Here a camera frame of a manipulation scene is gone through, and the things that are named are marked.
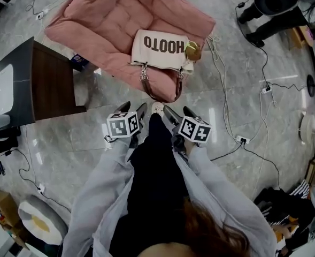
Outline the grey white round cushion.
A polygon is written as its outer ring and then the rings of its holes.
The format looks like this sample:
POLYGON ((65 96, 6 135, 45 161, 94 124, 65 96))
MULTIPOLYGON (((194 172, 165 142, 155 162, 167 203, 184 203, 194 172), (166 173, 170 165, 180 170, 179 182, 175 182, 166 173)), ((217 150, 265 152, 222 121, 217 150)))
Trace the grey white round cushion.
POLYGON ((46 244, 60 245, 68 232, 63 219, 34 195, 28 195, 20 202, 18 214, 24 227, 46 244))

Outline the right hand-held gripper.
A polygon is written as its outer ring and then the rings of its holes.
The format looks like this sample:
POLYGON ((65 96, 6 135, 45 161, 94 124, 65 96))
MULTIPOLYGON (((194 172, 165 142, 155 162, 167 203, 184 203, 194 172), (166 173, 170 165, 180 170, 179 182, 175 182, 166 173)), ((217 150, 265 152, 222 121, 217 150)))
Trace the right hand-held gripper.
POLYGON ((196 115, 187 106, 183 107, 184 117, 180 123, 180 115, 178 115, 171 107, 165 105, 163 112, 166 118, 176 128, 176 135, 180 135, 182 138, 187 139, 190 142, 197 144, 206 144, 208 142, 212 126, 202 120, 200 116, 196 115))

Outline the person's left forearm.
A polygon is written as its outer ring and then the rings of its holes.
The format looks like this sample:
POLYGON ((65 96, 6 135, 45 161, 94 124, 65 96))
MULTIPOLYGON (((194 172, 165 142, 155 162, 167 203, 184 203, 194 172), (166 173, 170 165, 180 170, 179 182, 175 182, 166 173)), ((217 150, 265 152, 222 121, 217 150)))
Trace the person's left forearm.
POLYGON ((61 257, 111 257, 111 240, 124 212, 134 177, 126 160, 130 139, 119 139, 100 161, 74 200, 61 257))

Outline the pink cushioned lounge chair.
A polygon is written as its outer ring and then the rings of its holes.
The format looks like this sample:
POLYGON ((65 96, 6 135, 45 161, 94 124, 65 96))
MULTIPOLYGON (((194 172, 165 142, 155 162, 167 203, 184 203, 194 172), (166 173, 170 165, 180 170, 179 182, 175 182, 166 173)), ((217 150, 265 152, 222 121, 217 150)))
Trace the pink cushioned lounge chair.
POLYGON ((132 47, 141 30, 182 35, 202 47, 214 20, 187 0, 68 0, 45 28, 63 44, 115 78, 159 102, 174 102, 186 69, 133 65, 132 47))

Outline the person's right forearm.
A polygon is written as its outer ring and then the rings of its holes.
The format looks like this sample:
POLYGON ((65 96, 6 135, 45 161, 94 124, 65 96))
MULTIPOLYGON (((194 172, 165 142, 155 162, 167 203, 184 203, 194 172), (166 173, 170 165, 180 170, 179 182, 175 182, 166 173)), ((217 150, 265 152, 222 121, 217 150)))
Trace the person's right forearm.
POLYGON ((220 227, 243 232, 252 257, 275 257, 276 236, 258 207, 231 183, 208 158, 204 147, 193 147, 185 160, 173 153, 192 202, 205 208, 220 227))

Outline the brown green plush charm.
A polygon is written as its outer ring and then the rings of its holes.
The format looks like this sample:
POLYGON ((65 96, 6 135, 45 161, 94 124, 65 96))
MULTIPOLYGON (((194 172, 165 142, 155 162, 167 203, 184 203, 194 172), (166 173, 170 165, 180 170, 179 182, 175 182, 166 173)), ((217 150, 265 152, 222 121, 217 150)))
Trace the brown green plush charm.
POLYGON ((185 47, 185 55, 188 60, 196 62, 201 59, 202 50, 196 42, 190 41, 185 47))

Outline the person's legs in black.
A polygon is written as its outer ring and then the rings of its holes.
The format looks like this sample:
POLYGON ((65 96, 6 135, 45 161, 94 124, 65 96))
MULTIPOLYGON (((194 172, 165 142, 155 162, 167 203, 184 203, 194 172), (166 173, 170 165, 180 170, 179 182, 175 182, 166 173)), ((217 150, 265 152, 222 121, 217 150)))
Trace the person's legs in black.
POLYGON ((152 114, 148 136, 129 158, 134 178, 128 213, 119 219, 111 240, 113 257, 137 257, 156 244, 185 242, 183 202, 189 194, 171 137, 161 116, 152 114))

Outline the white rectangular tray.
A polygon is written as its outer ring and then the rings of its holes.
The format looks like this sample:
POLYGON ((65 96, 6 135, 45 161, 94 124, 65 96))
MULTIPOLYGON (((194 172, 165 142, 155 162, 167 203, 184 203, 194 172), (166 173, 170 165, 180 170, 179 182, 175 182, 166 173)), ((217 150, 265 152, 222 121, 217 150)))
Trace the white rectangular tray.
POLYGON ((13 103, 13 65, 8 64, 0 71, 0 115, 11 111, 13 103))

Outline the white round floor fan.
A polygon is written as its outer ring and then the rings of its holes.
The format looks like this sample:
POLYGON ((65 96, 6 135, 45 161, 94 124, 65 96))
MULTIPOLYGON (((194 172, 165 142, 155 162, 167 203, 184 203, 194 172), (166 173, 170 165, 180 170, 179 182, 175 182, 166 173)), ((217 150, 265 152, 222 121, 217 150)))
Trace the white round floor fan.
POLYGON ((315 112, 306 113, 300 124, 299 128, 300 139, 304 143, 312 144, 315 148, 315 112))

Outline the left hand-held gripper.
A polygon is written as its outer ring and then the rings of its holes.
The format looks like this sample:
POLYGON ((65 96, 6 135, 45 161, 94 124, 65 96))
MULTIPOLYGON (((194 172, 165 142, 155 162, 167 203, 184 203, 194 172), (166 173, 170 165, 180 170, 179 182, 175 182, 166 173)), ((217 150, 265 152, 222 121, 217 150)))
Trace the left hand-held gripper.
POLYGON ((143 128, 142 120, 147 113, 148 105, 142 103, 136 111, 129 112, 130 101, 125 102, 113 114, 107 118, 109 134, 104 137, 108 143, 118 139, 129 138, 130 148, 136 148, 139 144, 139 134, 143 128))

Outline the small blue box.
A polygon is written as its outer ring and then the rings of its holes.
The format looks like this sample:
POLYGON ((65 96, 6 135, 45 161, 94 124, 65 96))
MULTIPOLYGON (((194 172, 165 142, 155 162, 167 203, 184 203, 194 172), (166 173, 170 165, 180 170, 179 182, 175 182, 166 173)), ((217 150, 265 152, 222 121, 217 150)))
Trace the small blue box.
POLYGON ((81 72, 88 65, 89 61, 76 54, 70 59, 70 63, 74 70, 81 72))

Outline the person's white shoe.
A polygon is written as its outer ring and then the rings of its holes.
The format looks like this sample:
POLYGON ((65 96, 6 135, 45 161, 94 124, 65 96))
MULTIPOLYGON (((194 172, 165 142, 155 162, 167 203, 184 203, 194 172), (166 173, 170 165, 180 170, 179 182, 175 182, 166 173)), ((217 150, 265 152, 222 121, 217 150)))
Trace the person's white shoe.
POLYGON ((161 117, 164 115, 164 105, 161 102, 154 102, 151 106, 152 114, 159 114, 161 117))

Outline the dark grey desk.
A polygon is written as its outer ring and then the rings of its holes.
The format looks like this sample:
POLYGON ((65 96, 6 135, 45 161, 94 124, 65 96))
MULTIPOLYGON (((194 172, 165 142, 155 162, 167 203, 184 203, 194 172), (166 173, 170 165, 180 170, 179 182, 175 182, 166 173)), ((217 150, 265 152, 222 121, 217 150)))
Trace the dark grey desk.
POLYGON ((11 87, 0 91, 0 102, 13 98, 12 108, 4 111, 10 126, 87 111, 75 102, 72 62, 33 37, 0 60, 0 73, 5 69, 13 70, 5 79, 11 87))

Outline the brown cardboard box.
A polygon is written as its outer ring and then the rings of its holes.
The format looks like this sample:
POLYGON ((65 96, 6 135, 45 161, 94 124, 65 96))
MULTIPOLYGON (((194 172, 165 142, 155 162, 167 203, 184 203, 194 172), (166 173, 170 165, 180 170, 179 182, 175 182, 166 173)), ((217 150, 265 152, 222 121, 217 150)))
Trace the brown cardboard box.
POLYGON ((18 214, 18 206, 12 195, 0 190, 0 226, 21 247, 27 248, 25 242, 29 233, 18 214))

